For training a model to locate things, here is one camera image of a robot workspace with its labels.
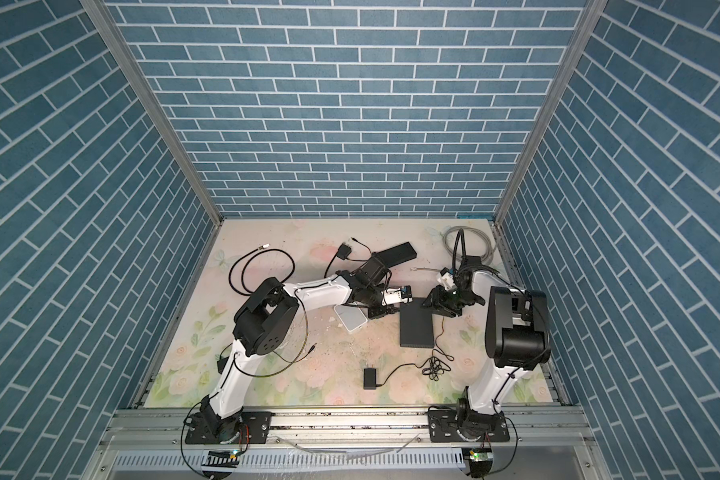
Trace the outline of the dark grey network switch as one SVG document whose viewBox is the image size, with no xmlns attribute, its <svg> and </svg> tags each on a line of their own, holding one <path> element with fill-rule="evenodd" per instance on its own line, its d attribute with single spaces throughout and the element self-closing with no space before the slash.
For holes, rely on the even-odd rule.
<svg viewBox="0 0 720 480">
<path fill-rule="evenodd" d="M 432 348 L 434 330 L 432 311 L 422 298 L 402 304 L 399 311 L 399 342 L 405 348 Z"/>
</svg>

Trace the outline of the black power adapter with plug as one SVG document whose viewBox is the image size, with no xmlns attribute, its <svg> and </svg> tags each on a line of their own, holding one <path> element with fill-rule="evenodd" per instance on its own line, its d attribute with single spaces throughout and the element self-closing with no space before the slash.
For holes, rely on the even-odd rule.
<svg viewBox="0 0 720 480">
<path fill-rule="evenodd" d="M 455 357 L 447 353 L 440 345 L 439 339 L 445 333 L 445 323 L 441 321 L 441 332 L 434 338 L 434 346 L 430 355 L 420 363 L 406 362 L 397 365 L 382 380 L 378 379 L 378 371 L 373 367 L 363 369 L 363 389 L 376 390 L 385 386 L 393 375 L 404 368 L 415 368 L 421 375 L 430 381 L 437 382 L 442 376 L 452 371 L 451 363 L 455 361 Z"/>
</svg>

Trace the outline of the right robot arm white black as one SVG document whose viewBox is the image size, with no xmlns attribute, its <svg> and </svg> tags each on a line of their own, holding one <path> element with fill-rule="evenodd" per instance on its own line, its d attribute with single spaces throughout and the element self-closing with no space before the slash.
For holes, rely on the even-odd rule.
<svg viewBox="0 0 720 480">
<path fill-rule="evenodd" d="M 425 304 L 435 313 L 448 314 L 461 313 L 466 306 L 487 308 L 488 360 L 453 407 L 429 407 L 430 441 L 507 442 L 510 422 L 502 403 L 522 377 L 551 356 L 547 295 L 523 289 L 484 267 L 456 275 L 444 271 Z"/>
</svg>

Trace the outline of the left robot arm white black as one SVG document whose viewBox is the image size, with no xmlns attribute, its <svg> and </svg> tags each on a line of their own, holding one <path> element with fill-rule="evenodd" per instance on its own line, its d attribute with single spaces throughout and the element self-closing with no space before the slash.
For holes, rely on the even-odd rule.
<svg viewBox="0 0 720 480">
<path fill-rule="evenodd" d="M 340 271 L 328 278 L 302 283 L 282 283 L 270 277 L 248 297 L 234 316 L 234 341 L 211 394 L 183 422 L 185 443 L 246 443 L 243 419 L 245 396 L 259 365 L 285 340 L 297 314 L 359 303 L 370 319 L 399 311 L 412 300 L 410 286 L 390 287 L 386 276 L 376 281 L 356 271 Z"/>
</svg>

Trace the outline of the white small router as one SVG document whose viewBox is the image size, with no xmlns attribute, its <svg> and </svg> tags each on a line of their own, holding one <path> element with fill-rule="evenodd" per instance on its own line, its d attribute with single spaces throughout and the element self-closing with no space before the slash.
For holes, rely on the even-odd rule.
<svg viewBox="0 0 720 480">
<path fill-rule="evenodd" d="M 358 306 L 336 305 L 334 312 L 349 333 L 353 333 L 368 323 L 365 310 Z"/>
</svg>

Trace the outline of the black ribbed box device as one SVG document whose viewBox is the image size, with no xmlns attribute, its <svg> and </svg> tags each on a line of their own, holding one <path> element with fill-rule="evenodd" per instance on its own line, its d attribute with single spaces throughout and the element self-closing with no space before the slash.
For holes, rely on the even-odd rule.
<svg viewBox="0 0 720 480">
<path fill-rule="evenodd" d="M 403 263 L 415 260 L 417 252 L 410 242 L 404 242 L 394 247 L 374 253 L 374 256 L 386 268 L 391 269 Z"/>
</svg>

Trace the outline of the black adapter left side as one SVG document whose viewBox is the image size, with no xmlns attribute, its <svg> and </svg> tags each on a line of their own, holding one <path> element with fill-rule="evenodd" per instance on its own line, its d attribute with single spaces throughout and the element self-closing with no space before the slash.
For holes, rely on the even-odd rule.
<svg viewBox="0 0 720 480">
<path fill-rule="evenodd" d="M 244 366 L 258 362 L 262 360 L 263 357 L 257 355 L 248 357 L 245 354 L 245 348 L 242 343 L 238 340 L 235 340 L 227 344 L 219 352 L 219 356 L 216 362 L 217 371 L 224 378 L 227 378 L 233 372 L 237 372 L 238 374 L 244 375 L 249 378 L 270 378 L 284 373 L 293 365 L 305 360 L 314 351 L 315 347 L 315 344 L 313 344 L 308 350 L 302 347 L 298 355 L 293 360 L 285 359 L 282 355 L 274 351 L 274 354 L 276 354 L 285 363 L 285 365 L 280 370 L 274 372 L 257 374 L 256 370 L 258 369 L 258 367 L 252 368 L 252 371 L 249 372 L 244 368 Z"/>
</svg>

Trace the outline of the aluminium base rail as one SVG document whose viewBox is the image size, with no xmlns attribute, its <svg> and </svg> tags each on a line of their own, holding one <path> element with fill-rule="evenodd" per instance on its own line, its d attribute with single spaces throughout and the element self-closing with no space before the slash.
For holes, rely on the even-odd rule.
<svg viewBox="0 0 720 480">
<path fill-rule="evenodd" d="M 177 409 L 120 410 L 88 479 L 368 478 L 605 479 L 583 411 L 510 406 L 490 433 L 448 408 L 254 407 L 246 434 L 214 444 Z"/>
</svg>

